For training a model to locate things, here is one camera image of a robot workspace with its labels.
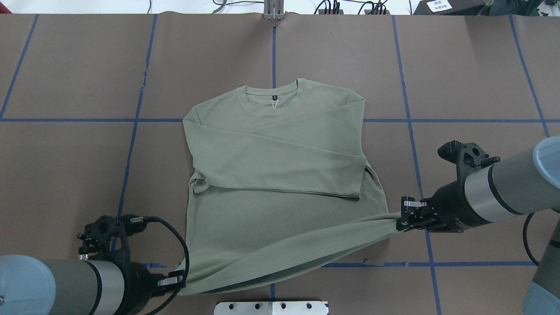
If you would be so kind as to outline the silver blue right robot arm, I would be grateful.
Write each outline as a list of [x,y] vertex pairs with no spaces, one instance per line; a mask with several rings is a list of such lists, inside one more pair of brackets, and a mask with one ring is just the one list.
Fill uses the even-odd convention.
[[401,199],[398,231],[462,233],[542,210],[559,210],[559,137],[502,160],[474,142],[446,142],[437,151],[456,166],[456,181],[432,197]]

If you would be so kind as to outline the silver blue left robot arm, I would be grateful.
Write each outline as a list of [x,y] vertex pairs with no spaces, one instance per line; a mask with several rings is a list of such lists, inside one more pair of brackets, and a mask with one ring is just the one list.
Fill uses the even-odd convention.
[[185,287],[186,271],[154,274],[142,264],[97,259],[1,257],[3,315],[136,315],[153,297]]

